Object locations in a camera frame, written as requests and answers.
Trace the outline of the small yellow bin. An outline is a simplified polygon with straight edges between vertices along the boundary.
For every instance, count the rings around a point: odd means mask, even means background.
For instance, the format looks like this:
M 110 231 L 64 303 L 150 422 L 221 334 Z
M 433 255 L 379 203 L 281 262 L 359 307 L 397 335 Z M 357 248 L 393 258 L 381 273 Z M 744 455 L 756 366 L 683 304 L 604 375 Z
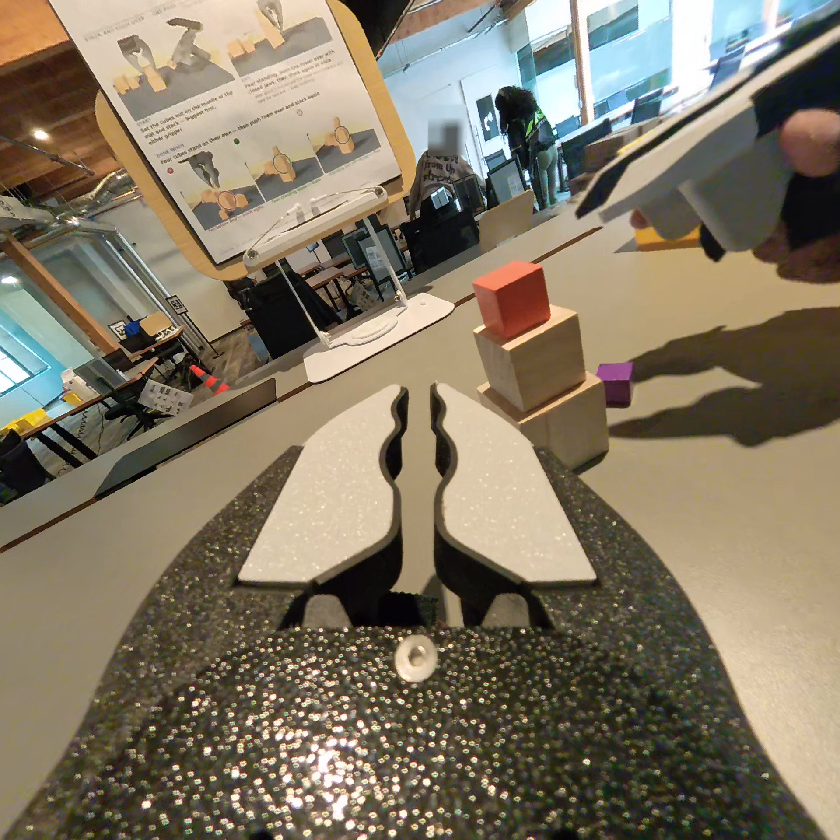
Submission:
M 54 420 L 44 409 L 39 408 L 2 427 L 1 435 L 14 432 L 22 439 L 27 439 L 45 431 Z

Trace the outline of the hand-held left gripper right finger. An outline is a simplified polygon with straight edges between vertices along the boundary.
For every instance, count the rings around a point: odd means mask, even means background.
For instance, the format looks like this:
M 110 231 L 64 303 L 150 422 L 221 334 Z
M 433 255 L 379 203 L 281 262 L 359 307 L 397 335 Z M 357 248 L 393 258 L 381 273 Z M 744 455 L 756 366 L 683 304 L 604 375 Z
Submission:
M 593 564 L 530 442 L 450 385 L 433 384 L 429 398 L 443 585 L 472 613 L 498 595 L 594 586 Z

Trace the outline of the black case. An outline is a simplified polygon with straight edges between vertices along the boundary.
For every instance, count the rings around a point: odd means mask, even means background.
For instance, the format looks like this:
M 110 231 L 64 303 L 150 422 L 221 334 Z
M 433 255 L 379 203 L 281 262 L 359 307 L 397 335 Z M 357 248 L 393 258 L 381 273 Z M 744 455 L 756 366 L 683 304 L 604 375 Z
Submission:
M 408 220 L 401 224 L 401 231 L 416 275 L 480 244 L 479 226 L 470 211 Z

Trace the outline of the black table panel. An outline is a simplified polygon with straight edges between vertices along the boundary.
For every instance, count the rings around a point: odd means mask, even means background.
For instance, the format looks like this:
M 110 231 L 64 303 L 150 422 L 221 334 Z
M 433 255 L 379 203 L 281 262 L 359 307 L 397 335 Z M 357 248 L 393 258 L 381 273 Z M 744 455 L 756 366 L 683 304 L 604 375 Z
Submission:
M 123 456 L 111 468 L 93 499 L 99 501 L 149 475 L 168 460 L 221 434 L 276 401 L 275 379 L 265 380 L 238 392 L 229 401 Z

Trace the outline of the medium wooden cube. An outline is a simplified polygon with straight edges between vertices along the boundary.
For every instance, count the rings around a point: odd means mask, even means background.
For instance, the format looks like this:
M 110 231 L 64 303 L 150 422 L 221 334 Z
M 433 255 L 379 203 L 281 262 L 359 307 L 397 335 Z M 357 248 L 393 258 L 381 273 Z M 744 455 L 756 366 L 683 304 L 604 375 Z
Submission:
M 513 339 L 480 327 L 474 331 L 490 388 L 521 412 L 545 404 L 585 381 L 577 312 L 551 306 L 548 321 Z

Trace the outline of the large wooden cube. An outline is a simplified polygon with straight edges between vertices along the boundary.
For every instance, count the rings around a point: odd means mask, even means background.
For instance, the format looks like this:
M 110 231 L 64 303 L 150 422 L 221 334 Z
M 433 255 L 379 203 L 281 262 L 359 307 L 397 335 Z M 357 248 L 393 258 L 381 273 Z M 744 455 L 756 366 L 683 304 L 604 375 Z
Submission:
M 477 388 L 480 403 L 514 426 L 535 447 L 547 448 L 569 468 L 582 467 L 610 447 L 602 380 L 586 373 L 584 381 L 527 412 L 516 408 L 489 383 Z

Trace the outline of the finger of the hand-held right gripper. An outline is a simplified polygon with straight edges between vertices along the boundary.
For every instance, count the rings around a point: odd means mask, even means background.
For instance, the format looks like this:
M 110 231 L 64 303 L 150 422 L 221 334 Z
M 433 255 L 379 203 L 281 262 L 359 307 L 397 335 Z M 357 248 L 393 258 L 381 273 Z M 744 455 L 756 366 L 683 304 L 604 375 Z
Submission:
M 836 60 L 839 71 L 838 28 L 799 28 L 788 34 L 767 59 L 644 134 L 593 176 L 576 216 L 598 214 L 602 220 L 612 220 L 638 210 L 654 219 L 650 205 L 750 152 L 760 141 L 753 95 L 813 60 Z
M 753 250 L 779 222 L 791 180 L 778 138 L 758 136 L 752 107 L 668 119 L 599 172 L 598 217 L 638 211 L 662 239 L 703 226 L 724 252 Z

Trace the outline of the red cube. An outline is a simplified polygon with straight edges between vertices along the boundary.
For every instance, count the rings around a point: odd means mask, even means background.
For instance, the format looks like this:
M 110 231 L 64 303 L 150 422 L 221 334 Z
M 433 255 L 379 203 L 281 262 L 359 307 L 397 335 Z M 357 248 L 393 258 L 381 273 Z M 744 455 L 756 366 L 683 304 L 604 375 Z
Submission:
M 512 261 L 473 282 L 485 327 L 502 340 L 512 340 L 549 321 L 550 299 L 538 264 Z

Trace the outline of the framed sign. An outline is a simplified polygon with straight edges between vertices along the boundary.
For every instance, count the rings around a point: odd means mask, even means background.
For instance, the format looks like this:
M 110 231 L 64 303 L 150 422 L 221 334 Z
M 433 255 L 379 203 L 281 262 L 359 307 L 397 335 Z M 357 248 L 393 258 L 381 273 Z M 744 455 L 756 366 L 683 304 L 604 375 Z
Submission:
M 379 244 L 375 245 L 373 237 L 366 229 L 356 228 L 352 233 L 342 236 L 344 249 L 351 257 L 353 265 L 367 268 L 377 282 L 390 280 L 389 264 L 398 279 L 406 277 L 406 263 L 402 252 L 396 244 L 393 233 L 383 227 L 375 232 Z

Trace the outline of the large yellow bin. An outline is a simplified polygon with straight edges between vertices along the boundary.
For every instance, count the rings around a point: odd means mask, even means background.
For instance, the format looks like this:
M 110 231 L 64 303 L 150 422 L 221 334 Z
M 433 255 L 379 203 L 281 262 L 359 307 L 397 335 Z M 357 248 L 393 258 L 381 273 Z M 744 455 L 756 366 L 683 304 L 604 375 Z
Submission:
M 687 235 L 676 239 L 662 238 L 653 227 L 636 228 L 634 238 L 636 250 L 640 252 L 699 248 L 700 226 L 695 227 Z

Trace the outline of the black cloth cover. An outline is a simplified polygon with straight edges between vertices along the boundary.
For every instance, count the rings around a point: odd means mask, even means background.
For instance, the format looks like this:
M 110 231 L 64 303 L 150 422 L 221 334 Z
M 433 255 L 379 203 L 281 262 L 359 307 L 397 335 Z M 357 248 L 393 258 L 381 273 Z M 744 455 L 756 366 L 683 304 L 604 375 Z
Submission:
M 239 292 L 239 302 L 272 360 L 315 340 L 342 321 L 337 313 L 289 268 L 268 266 L 265 280 Z

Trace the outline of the plywood panel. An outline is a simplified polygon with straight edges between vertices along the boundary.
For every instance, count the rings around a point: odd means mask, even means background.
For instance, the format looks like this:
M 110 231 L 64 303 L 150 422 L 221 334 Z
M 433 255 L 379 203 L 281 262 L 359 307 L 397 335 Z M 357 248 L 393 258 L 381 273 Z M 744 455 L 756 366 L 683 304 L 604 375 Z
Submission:
M 479 220 L 479 247 L 487 254 L 500 244 L 527 232 L 532 225 L 535 196 L 527 190 L 484 212 Z

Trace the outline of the wooden instruction board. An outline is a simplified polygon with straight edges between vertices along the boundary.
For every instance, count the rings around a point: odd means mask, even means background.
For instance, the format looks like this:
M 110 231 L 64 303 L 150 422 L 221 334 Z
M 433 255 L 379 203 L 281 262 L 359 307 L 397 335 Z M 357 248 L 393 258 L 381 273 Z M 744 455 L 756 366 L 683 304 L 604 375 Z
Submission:
M 401 199 L 411 144 L 356 2 L 49 2 L 100 129 L 187 261 L 231 282 Z

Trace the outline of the printed paper sheet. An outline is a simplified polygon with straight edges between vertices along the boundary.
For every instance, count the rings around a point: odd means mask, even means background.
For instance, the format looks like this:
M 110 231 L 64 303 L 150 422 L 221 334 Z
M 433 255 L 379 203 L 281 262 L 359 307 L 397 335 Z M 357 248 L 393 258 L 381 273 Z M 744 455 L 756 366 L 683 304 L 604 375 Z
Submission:
M 193 394 L 149 379 L 144 385 L 138 402 L 151 411 L 176 417 L 193 404 Z

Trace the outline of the purple cube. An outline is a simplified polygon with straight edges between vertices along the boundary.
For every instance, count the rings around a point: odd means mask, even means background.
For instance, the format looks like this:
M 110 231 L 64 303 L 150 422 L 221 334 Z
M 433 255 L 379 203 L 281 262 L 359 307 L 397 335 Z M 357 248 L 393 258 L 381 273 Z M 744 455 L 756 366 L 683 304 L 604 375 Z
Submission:
M 603 383 L 607 407 L 630 407 L 634 394 L 634 362 L 600 364 L 596 375 Z

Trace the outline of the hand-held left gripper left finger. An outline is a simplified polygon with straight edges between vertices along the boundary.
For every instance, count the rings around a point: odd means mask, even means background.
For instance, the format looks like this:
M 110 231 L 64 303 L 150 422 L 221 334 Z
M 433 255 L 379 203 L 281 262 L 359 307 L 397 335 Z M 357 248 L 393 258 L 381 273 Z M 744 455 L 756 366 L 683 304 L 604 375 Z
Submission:
M 337 596 L 369 608 L 402 572 L 408 390 L 388 385 L 310 436 L 270 510 L 238 583 Z

